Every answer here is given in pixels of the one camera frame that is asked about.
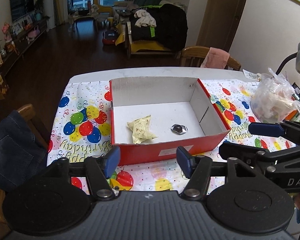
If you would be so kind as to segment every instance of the pink towel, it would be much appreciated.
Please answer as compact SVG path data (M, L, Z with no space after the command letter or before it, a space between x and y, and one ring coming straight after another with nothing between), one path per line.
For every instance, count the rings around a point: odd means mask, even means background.
M211 47L200 67L224 69L229 57L228 52Z

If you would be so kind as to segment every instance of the plastic bag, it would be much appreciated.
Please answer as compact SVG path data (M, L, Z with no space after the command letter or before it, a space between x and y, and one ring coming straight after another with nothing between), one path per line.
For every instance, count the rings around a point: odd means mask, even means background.
M292 111L300 113L300 102L292 99L293 87L282 74L262 74L256 93L251 99L251 110L260 122L282 122Z

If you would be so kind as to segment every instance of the wooden chair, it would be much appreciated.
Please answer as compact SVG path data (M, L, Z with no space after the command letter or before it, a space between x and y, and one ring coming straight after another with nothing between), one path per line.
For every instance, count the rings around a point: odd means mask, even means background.
M209 52L210 48L203 47L203 46L192 46L184 48L181 51L179 66L180 67L200 67L203 60L207 56L207 53ZM241 68L241 64L236 61L233 57L229 57L226 69L227 67L231 67L234 70L239 71Z
M50 140L50 133L48 132L42 121L35 115L34 107L31 104L24 105L17 110L19 114L25 119L26 122L33 124L35 129L39 132L43 140L45 141L44 146L47 148ZM0 222L6 223L2 212L2 202L5 198L5 191L0 189Z

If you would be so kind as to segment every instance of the door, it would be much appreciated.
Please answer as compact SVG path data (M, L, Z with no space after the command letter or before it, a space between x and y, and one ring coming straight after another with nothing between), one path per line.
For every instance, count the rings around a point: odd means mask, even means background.
M208 0L197 45L229 51L246 0Z

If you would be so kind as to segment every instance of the white marble tabletop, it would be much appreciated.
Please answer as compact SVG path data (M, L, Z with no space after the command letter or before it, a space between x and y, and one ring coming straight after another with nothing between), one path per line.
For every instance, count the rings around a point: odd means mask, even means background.
M122 77L196 77L202 80L239 79L253 82L241 71L198 67L139 67L85 73L70 78L69 83L108 81Z

